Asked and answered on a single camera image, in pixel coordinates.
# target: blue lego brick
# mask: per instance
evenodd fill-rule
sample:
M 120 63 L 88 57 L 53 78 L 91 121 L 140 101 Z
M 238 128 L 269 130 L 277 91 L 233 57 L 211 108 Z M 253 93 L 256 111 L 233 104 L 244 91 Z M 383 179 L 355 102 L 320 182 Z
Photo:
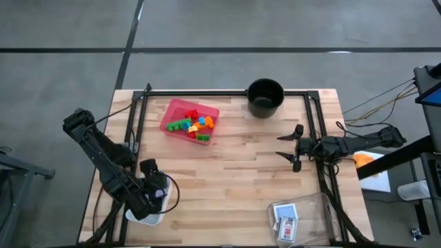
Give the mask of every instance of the blue lego brick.
M 187 131 L 192 126 L 192 123 L 186 122 L 182 124 L 182 128 Z
M 199 117 L 199 123 L 200 123 L 201 125 L 205 125 L 205 118 L 203 118 L 203 117 Z

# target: red lego brick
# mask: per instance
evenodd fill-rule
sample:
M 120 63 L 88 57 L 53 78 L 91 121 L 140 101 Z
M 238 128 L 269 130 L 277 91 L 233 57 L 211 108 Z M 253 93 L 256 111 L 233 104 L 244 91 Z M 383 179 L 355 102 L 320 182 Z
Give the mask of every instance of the red lego brick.
M 185 118 L 198 118 L 198 112 L 196 110 L 190 110 L 187 113 L 185 113 Z
M 188 133 L 188 136 L 190 138 L 196 138 L 196 132 L 190 132 L 190 133 Z

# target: orange object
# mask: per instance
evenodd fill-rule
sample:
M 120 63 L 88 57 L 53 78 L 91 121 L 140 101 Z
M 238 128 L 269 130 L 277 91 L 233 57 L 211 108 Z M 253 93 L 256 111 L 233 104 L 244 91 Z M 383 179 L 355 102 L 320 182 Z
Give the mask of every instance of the orange object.
M 207 127 L 213 129 L 214 128 L 214 121 L 211 116 L 205 117 L 205 125 L 201 125 L 201 123 L 197 122 L 193 124 L 194 127 L 197 127 L 198 130 L 203 130 Z
M 355 154 L 353 155 L 353 159 L 356 161 L 357 169 L 375 160 L 371 156 L 366 154 Z

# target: metal stand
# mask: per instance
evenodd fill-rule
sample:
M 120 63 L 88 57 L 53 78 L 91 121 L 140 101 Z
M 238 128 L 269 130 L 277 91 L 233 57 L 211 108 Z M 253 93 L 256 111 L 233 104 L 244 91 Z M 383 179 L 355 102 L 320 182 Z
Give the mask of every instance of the metal stand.
M 0 165 L 12 168 L 8 170 L 8 176 L 13 173 L 23 175 L 25 177 L 19 193 L 15 195 L 14 201 L 11 203 L 12 206 L 10 214 L 9 216 L 6 216 L 7 219 L 5 220 L 5 224 L 0 233 L 0 247 L 9 247 L 12 232 L 15 230 L 17 219 L 19 217 L 19 210 L 23 205 L 25 195 L 29 191 L 34 175 L 41 175 L 44 176 L 45 179 L 52 179 L 55 175 L 55 169 L 44 169 L 42 167 L 12 158 L 6 154 L 0 154 Z

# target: black pot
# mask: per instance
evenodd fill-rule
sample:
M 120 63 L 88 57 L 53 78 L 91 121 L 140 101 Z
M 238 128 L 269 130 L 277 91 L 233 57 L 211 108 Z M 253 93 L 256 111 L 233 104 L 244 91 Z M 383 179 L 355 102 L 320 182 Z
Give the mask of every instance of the black pot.
M 283 87 L 271 79 L 258 79 L 248 87 L 247 98 L 248 110 L 255 117 L 267 118 L 282 105 Z

